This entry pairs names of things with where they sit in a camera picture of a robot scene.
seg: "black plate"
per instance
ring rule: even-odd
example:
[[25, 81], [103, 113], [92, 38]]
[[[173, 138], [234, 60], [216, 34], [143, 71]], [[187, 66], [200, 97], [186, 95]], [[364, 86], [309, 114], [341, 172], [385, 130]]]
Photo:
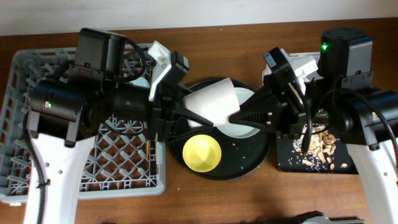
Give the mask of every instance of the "black plate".
[[[333, 134], [335, 138], [339, 139], [340, 136], [334, 129], [328, 131]], [[302, 157], [299, 152], [295, 152], [293, 147], [293, 140], [285, 140], [276, 138], [277, 146], [277, 160], [278, 168], [284, 172], [314, 172], [314, 173], [333, 173], [333, 174], [358, 174], [355, 168], [354, 162], [349, 156], [347, 146], [341, 143], [340, 140], [335, 142], [336, 150], [333, 155], [330, 156], [332, 162], [335, 165], [333, 170], [330, 170], [330, 164], [326, 161], [324, 164], [320, 162], [319, 170], [311, 169], [309, 166], [302, 164]], [[347, 164], [347, 168], [342, 168], [341, 165]]]
[[[222, 78], [205, 80], [191, 86], [190, 89], [197, 91], [220, 80]], [[232, 82], [235, 87], [250, 89], [236, 80], [232, 80]], [[178, 121], [175, 127], [177, 134], [189, 129], [188, 122], [184, 119]], [[169, 144], [169, 149], [184, 168], [200, 177], [211, 180], [235, 179], [253, 171], [268, 156], [274, 137], [274, 134], [269, 134], [264, 130], [260, 130], [255, 135], [244, 139], [231, 138], [219, 131], [218, 128], [213, 128], [212, 132], [206, 134], [213, 137], [221, 146], [220, 163], [209, 172], [196, 172], [185, 164], [182, 157], [182, 149], [188, 138]]]

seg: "dish rack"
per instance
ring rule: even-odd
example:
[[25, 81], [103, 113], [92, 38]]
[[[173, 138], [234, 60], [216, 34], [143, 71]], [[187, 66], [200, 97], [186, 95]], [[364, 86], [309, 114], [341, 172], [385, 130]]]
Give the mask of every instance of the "dish rack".
[[[139, 44], [150, 47], [150, 44]], [[28, 113], [28, 98], [39, 81], [67, 60], [76, 48], [21, 50], [14, 54], [0, 115], [0, 200], [26, 202], [30, 180], [30, 155], [22, 141], [22, 120]], [[155, 60], [146, 53], [149, 81]], [[140, 70], [137, 54], [124, 59], [122, 72]], [[67, 81], [67, 73], [60, 80]], [[118, 131], [138, 131], [146, 123], [110, 118], [107, 124]], [[82, 173], [79, 199], [158, 195], [165, 190], [165, 144], [146, 150], [143, 134], [129, 138], [99, 127], [95, 145]]]

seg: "yellow bowl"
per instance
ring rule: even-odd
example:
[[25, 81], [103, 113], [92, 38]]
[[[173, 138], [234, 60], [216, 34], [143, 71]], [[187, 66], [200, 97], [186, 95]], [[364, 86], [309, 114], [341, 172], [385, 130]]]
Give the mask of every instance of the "yellow bowl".
[[208, 172], [214, 169], [221, 160], [221, 147], [210, 136], [199, 134], [191, 137], [182, 149], [186, 165], [197, 172]]

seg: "white cylindrical object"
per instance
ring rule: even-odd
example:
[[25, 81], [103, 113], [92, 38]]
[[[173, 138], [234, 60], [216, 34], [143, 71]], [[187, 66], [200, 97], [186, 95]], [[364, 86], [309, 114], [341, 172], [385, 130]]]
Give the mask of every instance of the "white cylindrical object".
[[[229, 116], [240, 110], [234, 85], [229, 78], [193, 92], [182, 101], [186, 109], [208, 119], [214, 127], [229, 124]], [[188, 124], [191, 128], [201, 126], [189, 120]]]

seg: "wooden table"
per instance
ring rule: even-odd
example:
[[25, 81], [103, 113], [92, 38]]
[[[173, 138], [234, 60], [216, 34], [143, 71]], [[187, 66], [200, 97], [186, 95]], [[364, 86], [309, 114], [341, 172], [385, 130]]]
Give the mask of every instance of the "wooden table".
[[[278, 46], [289, 53], [316, 52], [324, 30], [358, 27], [373, 38], [374, 86], [398, 91], [398, 18], [291, 22], [246, 26], [120, 31], [137, 43], [158, 40], [190, 60], [186, 85], [230, 77], [258, 89], [266, 67], [262, 55]], [[74, 47], [78, 34], [0, 37], [0, 93], [12, 56], [21, 49]], [[279, 172], [273, 151], [249, 175], [217, 182], [183, 169], [167, 153], [167, 188], [160, 196], [84, 200], [76, 223], [239, 223], [292, 217], [319, 210], [329, 217], [359, 217], [371, 223], [358, 175]], [[25, 206], [0, 203], [0, 223], [22, 223]]]

